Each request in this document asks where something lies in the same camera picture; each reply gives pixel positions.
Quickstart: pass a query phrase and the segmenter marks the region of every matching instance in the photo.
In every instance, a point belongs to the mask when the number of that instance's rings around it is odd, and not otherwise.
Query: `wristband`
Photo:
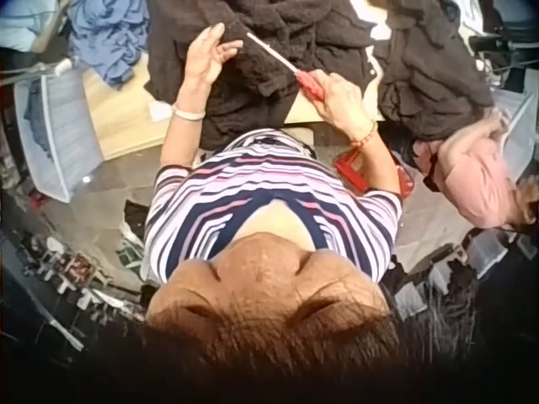
[[[372,137],[378,132],[378,123],[373,120],[372,121],[372,128],[371,128],[371,131],[369,132],[369,134],[367,136],[365,136],[363,139],[361,139],[360,141],[352,141],[352,147],[354,147],[355,149],[361,149],[370,139],[372,139]]]
[[[185,111],[182,111],[181,109],[178,109],[176,105],[172,106],[172,112],[174,113],[174,115],[178,116],[182,120],[189,120],[191,122],[199,122],[203,120],[205,117],[205,112],[193,114],[192,112],[185,112]]]

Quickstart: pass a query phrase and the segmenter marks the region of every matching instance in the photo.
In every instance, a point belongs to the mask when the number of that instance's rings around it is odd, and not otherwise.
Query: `pink shirt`
[[[441,143],[422,143],[417,148],[419,157],[415,161],[423,173],[429,172],[430,157]],[[515,185],[496,141],[477,140],[448,173],[443,173],[440,164],[436,164],[433,180],[440,192],[475,227],[487,229],[502,226],[507,221]]]

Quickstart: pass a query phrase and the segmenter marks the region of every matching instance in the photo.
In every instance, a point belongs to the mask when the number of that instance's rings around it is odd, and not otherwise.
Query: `red-handled tool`
[[[323,101],[323,89],[320,87],[320,84],[308,73],[303,70],[299,70],[297,67],[292,65],[287,59],[274,50],[271,46],[260,40],[256,35],[247,32],[247,36],[256,42],[258,45],[262,46],[270,55],[275,59],[280,61],[283,65],[288,67],[296,75],[297,81],[302,86],[303,90],[309,93],[313,98],[318,101]]]

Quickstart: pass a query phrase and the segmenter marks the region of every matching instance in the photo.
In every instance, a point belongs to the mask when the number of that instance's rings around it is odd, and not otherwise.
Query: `woman's right hand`
[[[315,70],[310,74],[323,89],[323,101],[310,99],[320,116],[351,141],[368,136],[374,124],[363,107],[361,89],[337,73]]]

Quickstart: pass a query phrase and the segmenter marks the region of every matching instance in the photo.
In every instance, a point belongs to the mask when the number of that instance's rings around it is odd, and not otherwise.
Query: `blue fabric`
[[[24,118],[30,123],[32,136],[35,143],[40,145],[43,152],[52,160],[51,145],[45,126],[45,112],[41,98],[41,80],[34,80],[29,86],[28,104],[24,112]]]
[[[67,15],[72,53],[112,88],[120,88],[146,49],[146,0],[72,0]]]

